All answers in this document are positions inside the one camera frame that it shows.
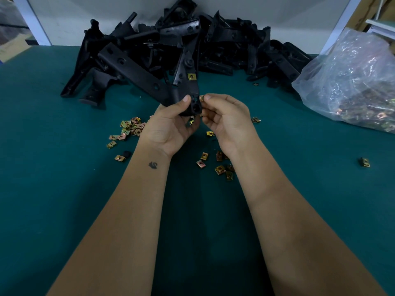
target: person's left hand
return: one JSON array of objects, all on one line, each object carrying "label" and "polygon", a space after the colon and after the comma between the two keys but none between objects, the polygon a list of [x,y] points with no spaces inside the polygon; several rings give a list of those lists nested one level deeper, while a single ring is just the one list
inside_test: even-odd
[{"label": "person's left hand", "polygon": [[168,107],[159,105],[141,132],[139,144],[154,146],[171,158],[200,125],[199,116],[195,117],[190,127],[186,126],[190,117],[179,116],[190,103],[191,97],[186,95],[177,104]]}]

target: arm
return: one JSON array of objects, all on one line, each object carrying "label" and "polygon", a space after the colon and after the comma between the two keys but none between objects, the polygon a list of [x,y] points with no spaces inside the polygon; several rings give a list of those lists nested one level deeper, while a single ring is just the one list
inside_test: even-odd
[{"label": "arm", "polygon": [[178,116],[189,103],[188,96],[167,108],[159,106],[121,181],[49,296],[151,295],[170,160],[199,127],[199,119],[186,128],[188,118]]},{"label": "arm", "polygon": [[276,295],[386,295],[294,188],[260,141],[248,108],[204,97],[203,122],[237,172]]}]

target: green work surface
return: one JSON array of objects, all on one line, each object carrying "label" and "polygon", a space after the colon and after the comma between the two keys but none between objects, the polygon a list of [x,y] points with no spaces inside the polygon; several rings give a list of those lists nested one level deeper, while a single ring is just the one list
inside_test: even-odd
[{"label": "green work surface", "polygon": [[[46,293],[119,182],[127,163],[115,156],[138,140],[107,149],[108,136],[158,105],[133,85],[113,85],[105,110],[78,102],[86,85],[61,98],[77,53],[37,46],[0,66],[0,295]],[[231,94],[260,117],[259,136],[291,182],[395,295],[395,135],[331,121],[245,78],[201,73],[200,92]],[[271,295],[237,176],[215,173],[219,145],[206,130],[170,165],[152,294]]]}]

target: forearm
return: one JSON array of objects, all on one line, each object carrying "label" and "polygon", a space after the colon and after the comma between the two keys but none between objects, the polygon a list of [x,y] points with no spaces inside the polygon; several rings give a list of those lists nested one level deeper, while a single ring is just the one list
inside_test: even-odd
[{"label": "forearm", "polygon": [[160,151],[137,145],[119,185],[48,295],[151,294],[169,164]]},{"label": "forearm", "polygon": [[259,141],[233,160],[276,295],[384,295]]}]

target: tattoo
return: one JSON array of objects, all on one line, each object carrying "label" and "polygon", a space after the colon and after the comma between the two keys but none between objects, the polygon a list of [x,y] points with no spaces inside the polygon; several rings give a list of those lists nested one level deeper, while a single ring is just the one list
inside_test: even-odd
[{"label": "tattoo", "polygon": [[148,164],[148,166],[150,166],[152,169],[156,169],[157,165],[158,164],[156,162],[151,162]]}]

